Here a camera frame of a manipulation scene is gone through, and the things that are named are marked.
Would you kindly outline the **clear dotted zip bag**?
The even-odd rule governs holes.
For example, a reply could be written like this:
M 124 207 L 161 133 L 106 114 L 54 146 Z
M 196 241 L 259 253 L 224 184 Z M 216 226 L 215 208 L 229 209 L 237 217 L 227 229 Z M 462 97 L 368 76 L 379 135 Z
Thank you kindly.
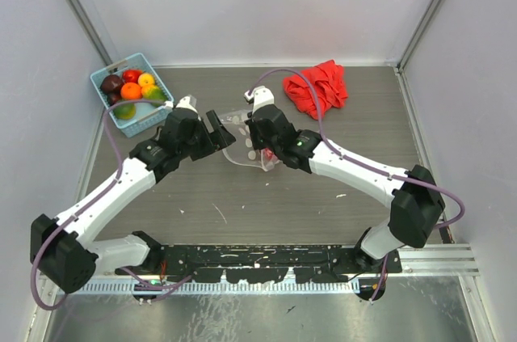
M 257 167 L 263 171 L 271 171 L 277 163 L 267 163 L 262 158 L 262 150 L 256 150 L 251 140 L 250 129 L 246 124 L 246 110 L 226 112 L 219 116 L 224 127 L 232 133 L 236 141 L 223 154 L 232 164 L 241 167 Z

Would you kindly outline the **yellow green mango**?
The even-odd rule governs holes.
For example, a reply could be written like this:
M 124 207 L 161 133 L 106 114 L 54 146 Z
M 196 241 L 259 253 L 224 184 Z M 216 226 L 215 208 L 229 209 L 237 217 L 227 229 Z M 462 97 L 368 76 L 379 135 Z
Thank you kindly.
M 155 84 L 148 84 L 141 88 L 143 99 L 152 101 L 152 105 L 156 108 L 168 101 L 168 97 L 164 91 Z

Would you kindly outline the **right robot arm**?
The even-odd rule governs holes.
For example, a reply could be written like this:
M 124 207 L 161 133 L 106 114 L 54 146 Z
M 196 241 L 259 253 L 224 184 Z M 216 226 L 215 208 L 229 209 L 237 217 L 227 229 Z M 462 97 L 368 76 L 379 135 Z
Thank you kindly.
M 308 129 L 296 129 L 274 104 L 249 112 L 253 146 L 269 149 L 286 167 L 349 185 L 389 208 L 389 217 L 370 227 L 354 248 L 355 265 L 373 272 L 391 251 L 422 248 L 445 208 L 425 167 L 385 166 L 354 154 Z

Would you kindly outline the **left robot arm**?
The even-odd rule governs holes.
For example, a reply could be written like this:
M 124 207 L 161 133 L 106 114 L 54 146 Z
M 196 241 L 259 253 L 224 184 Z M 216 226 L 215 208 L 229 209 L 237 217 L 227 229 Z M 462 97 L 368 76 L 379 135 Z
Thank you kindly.
M 42 272 L 65 293 L 78 291 L 95 274 L 123 267 L 155 273 L 165 258 L 158 241 L 142 231 L 107 241 L 97 241 L 97 235 L 185 158 L 208 157 L 235 141 L 214 111 L 202 119 L 190 108 L 172 110 L 164 125 L 138 143 L 109 179 L 55 218 L 42 214 L 32 223 L 32 271 Z

